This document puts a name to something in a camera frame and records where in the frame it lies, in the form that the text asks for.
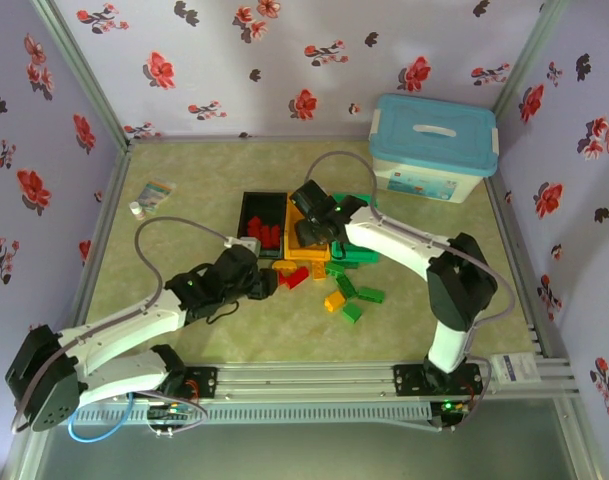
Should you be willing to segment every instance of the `red block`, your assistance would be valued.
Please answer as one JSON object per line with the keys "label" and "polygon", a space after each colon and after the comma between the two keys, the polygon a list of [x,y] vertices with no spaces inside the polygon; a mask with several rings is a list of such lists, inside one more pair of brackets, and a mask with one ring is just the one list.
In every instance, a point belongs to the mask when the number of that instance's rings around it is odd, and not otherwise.
{"label": "red block", "polygon": [[271,229],[268,225],[260,227],[260,242],[262,243],[262,248],[271,248]]}
{"label": "red block", "polygon": [[248,227],[248,229],[246,230],[246,235],[249,237],[253,237],[253,238],[257,238],[258,240],[261,241],[261,237],[260,237],[260,227]]}
{"label": "red block", "polygon": [[249,229],[251,229],[252,227],[260,228],[261,225],[262,225],[262,220],[260,220],[260,217],[258,217],[258,216],[251,218],[247,224]]}
{"label": "red block", "polygon": [[308,268],[300,267],[292,275],[286,277],[286,286],[289,290],[293,290],[308,277]]}
{"label": "red block", "polygon": [[273,244],[274,248],[280,248],[280,245],[282,244],[281,234],[282,229],[279,225],[273,225],[271,227],[271,243]]}

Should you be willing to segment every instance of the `container handle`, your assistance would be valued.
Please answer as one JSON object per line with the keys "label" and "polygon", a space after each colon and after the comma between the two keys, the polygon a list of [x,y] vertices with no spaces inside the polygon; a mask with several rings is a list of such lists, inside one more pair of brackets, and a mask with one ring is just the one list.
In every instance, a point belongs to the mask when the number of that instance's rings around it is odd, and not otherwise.
{"label": "container handle", "polygon": [[420,133],[437,133],[446,137],[455,137],[457,132],[450,128],[436,127],[435,125],[413,125],[413,130]]}

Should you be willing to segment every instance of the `blue cable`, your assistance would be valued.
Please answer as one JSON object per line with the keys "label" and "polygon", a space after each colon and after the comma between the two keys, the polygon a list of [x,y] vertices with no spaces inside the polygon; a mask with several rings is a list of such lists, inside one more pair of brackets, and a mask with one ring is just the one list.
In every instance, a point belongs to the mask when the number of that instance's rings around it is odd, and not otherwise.
{"label": "blue cable", "polygon": [[126,411],[124,412],[124,415],[122,415],[122,418],[120,419],[120,421],[117,422],[117,425],[115,425],[113,428],[111,428],[108,432],[103,433],[102,435],[99,435],[94,438],[83,438],[83,437],[78,436],[77,433],[75,433],[75,430],[73,430],[73,423],[75,422],[75,418],[77,417],[77,410],[75,410],[75,412],[73,412],[73,415],[71,415],[71,417],[68,419],[68,434],[71,436],[71,438],[73,440],[76,440],[80,443],[95,443],[95,442],[100,442],[102,440],[106,440],[108,437],[110,437],[115,432],[117,432],[120,428],[122,428],[122,425],[124,425],[126,423],[126,421],[128,420],[128,417],[131,415],[134,405],[135,405],[135,399],[133,398],[133,394],[129,393],[128,394],[128,405],[126,407]]}

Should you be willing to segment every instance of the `small bottle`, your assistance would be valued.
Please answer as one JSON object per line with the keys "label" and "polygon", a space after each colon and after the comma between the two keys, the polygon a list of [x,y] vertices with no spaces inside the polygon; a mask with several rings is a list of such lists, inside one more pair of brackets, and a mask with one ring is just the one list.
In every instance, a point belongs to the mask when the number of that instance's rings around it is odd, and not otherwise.
{"label": "small bottle", "polygon": [[128,208],[131,209],[131,213],[135,215],[135,218],[137,218],[138,220],[144,220],[144,218],[146,217],[146,213],[144,212],[144,209],[139,203],[131,202],[128,204]]}

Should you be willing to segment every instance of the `blue lid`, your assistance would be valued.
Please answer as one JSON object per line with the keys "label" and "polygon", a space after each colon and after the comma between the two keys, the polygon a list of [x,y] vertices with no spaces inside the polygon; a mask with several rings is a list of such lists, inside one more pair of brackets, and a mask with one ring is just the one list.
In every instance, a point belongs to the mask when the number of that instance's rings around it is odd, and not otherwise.
{"label": "blue lid", "polygon": [[497,170],[490,110],[393,94],[382,95],[377,108],[379,125],[369,146],[374,157],[480,177]]}

